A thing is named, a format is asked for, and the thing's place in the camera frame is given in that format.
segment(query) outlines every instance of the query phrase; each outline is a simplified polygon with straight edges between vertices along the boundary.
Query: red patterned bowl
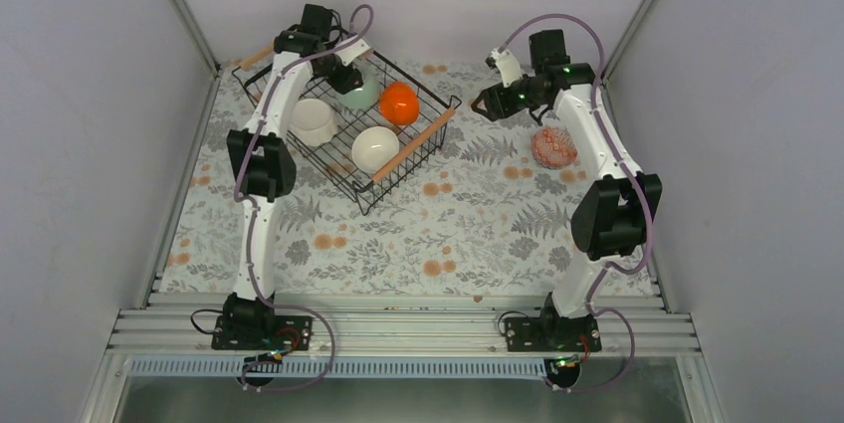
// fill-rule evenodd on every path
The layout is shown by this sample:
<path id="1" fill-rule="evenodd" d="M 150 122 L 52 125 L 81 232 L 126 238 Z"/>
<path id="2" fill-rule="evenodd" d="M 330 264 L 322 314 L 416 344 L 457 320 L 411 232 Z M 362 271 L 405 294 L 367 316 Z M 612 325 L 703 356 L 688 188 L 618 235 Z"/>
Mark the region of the red patterned bowl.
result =
<path id="1" fill-rule="evenodd" d="M 577 148 L 571 134 L 564 129 L 544 127 L 530 139 L 533 158 L 551 169 L 567 166 L 577 159 Z"/>

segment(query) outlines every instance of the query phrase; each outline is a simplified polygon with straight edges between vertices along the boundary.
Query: black wire dish rack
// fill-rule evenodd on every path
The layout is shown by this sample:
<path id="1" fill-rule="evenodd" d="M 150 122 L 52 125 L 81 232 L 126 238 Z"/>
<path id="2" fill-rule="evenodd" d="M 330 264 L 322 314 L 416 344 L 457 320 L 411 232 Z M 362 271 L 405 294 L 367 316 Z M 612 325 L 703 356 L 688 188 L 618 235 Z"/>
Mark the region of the black wire dish rack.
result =
<path id="1" fill-rule="evenodd" d="M 271 50 L 268 48 L 255 57 L 260 59 L 270 53 Z M 331 141 L 317 147 L 304 144 L 292 132 L 288 132 L 287 136 L 288 143 L 346 197 L 356 202 L 364 216 L 369 214 L 378 201 L 443 146 L 448 120 L 463 103 L 454 95 L 449 97 L 447 103 L 444 102 L 377 51 L 372 50 L 367 55 L 366 58 L 361 57 L 355 61 L 360 71 L 372 72 L 378 78 L 381 91 L 394 82 L 405 82 L 414 88 L 419 99 L 419 118 L 412 124 L 396 126 L 381 115 L 378 102 L 366 110 L 352 111 L 340 104 L 336 93 L 325 78 L 316 78 L 308 83 L 300 100 L 315 98 L 331 106 L 334 110 L 338 132 Z M 254 63 L 257 61 L 256 58 L 249 61 Z M 239 66 L 232 71 L 232 75 L 253 106 L 257 106 L 261 99 L 261 93 L 267 86 L 268 74 L 272 68 L 271 63 L 247 80 L 243 80 L 240 75 L 248 72 L 248 66 L 246 68 Z M 370 175 L 358 169 L 352 162 L 351 146 L 359 134 L 374 126 L 392 129 L 399 139 L 401 148 L 395 157 L 375 174 Z"/>

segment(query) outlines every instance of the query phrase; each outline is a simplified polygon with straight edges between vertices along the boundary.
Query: wooden handle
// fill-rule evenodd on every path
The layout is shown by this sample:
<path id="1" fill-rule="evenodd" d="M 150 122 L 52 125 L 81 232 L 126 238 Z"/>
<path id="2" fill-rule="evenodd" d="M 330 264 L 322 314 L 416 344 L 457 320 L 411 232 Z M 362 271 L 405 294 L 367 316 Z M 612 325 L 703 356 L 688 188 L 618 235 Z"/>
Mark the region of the wooden handle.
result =
<path id="1" fill-rule="evenodd" d="M 393 156 L 384 167 L 378 170 L 374 176 L 372 176 L 372 180 L 375 182 L 381 182 L 381 179 L 387 177 L 387 174 L 392 172 L 393 169 L 396 168 L 402 161 L 407 159 L 413 151 L 416 150 L 419 146 L 422 145 L 423 142 L 427 141 L 429 137 L 434 135 L 441 127 L 445 126 L 449 119 L 454 116 L 455 110 L 450 107 L 446 109 L 440 117 L 437 118 L 436 121 L 432 122 L 430 126 L 428 126 L 424 131 L 420 132 L 415 139 L 410 141 L 410 144 L 404 147 L 404 149 L 398 151 L 398 154 Z"/>
<path id="2" fill-rule="evenodd" d="M 272 42 L 270 43 L 270 45 L 267 45 L 266 47 L 259 50 L 258 53 L 256 53 L 255 55 L 241 60 L 240 61 L 240 68 L 249 68 L 253 64 L 255 64 L 256 62 L 258 62 L 261 59 L 263 59 L 264 57 L 266 57 L 267 55 L 270 55 L 271 53 L 273 53 L 273 43 Z"/>

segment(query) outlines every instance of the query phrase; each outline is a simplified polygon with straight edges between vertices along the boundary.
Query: orange bowl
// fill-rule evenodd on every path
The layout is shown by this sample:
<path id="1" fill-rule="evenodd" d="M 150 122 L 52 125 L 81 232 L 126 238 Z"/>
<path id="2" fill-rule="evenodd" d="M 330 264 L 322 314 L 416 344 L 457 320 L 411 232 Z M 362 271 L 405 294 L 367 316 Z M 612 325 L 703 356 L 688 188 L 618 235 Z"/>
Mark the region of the orange bowl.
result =
<path id="1" fill-rule="evenodd" d="M 410 85 L 395 82 L 381 94 L 381 114 L 397 126 L 413 124 L 419 118 L 419 99 Z"/>

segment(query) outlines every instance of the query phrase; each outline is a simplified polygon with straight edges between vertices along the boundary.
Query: floral tablecloth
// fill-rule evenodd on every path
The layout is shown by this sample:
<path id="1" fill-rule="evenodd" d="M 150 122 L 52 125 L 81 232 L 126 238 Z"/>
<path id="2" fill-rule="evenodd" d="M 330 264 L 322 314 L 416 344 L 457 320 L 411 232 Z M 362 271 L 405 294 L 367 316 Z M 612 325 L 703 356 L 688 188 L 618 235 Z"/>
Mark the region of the floral tablecloth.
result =
<path id="1" fill-rule="evenodd" d="M 544 169 L 530 153 L 527 113 L 489 123 L 468 103 L 495 83 L 483 64 L 400 62 L 443 98 L 466 105 L 441 151 L 368 216 L 301 156 L 276 243 L 282 293 L 543 295 L 563 277 L 574 246 L 569 221 L 593 176 L 575 161 Z M 231 291 L 243 219 L 232 201 L 226 134 L 253 111 L 227 70 L 196 162 L 162 291 Z M 545 123 L 564 127 L 551 118 Z M 604 295 L 650 295 L 648 275 L 612 273 Z"/>

